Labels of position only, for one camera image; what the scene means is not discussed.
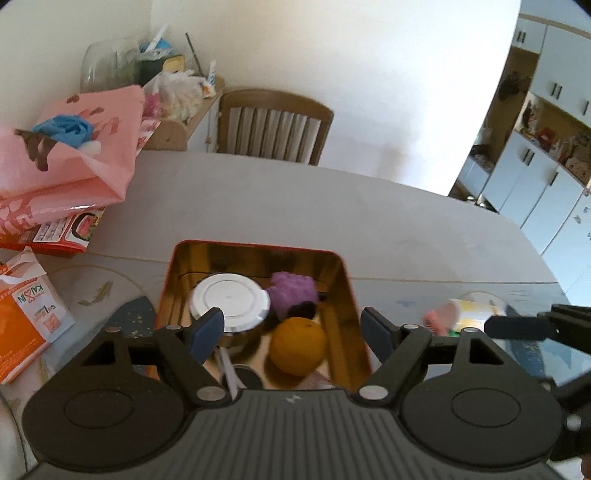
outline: purple toy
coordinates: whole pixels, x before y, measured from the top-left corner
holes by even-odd
[[[319,298],[313,278],[289,272],[277,272],[271,276],[271,283],[272,286],[267,289],[267,292],[271,299],[271,308],[280,320],[285,320],[292,307],[301,306],[304,303],[311,304],[313,311],[316,311]]]

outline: white jar lid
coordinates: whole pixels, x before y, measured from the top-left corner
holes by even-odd
[[[197,319],[218,307],[224,315],[224,333],[239,333],[259,325],[267,317],[270,304],[269,294],[250,278],[220,273],[197,284],[189,310]]]

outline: table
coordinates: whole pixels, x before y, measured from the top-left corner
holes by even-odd
[[[221,154],[142,152],[125,203],[110,207],[87,253],[40,256],[77,325],[0,392],[17,416],[122,303],[157,306],[168,260],[185,239],[326,249],[344,259],[358,305],[394,323],[473,291],[521,314],[567,303],[543,260],[512,222],[386,180],[321,167]],[[0,261],[14,255],[0,250]],[[105,282],[111,294],[85,306]],[[565,381],[591,367],[578,352],[544,342],[547,373]],[[32,455],[28,452],[29,462]]]

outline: white plastic bag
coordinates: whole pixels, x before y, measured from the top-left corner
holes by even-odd
[[[160,94],[161,117],[188,122],[203,104],[202,79],[192,70],[160,72],[144,86],[146,95]]]

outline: plastic bag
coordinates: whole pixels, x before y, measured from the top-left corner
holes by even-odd
[[[0,267],[0,382],[9,383],[74,325],[30,248]]]
[[[203,104],[202,79],[192,70],[170,73],[160,72],[144,86],[147,96],[160,97],[161,117],[188,122],[197,115]]]
[[[38,123],[80,115],[101,144],[96,158],[49,137],[0,127],[0,235],[123,202],[135,171],[144,93],[82,93],[47,105]]]

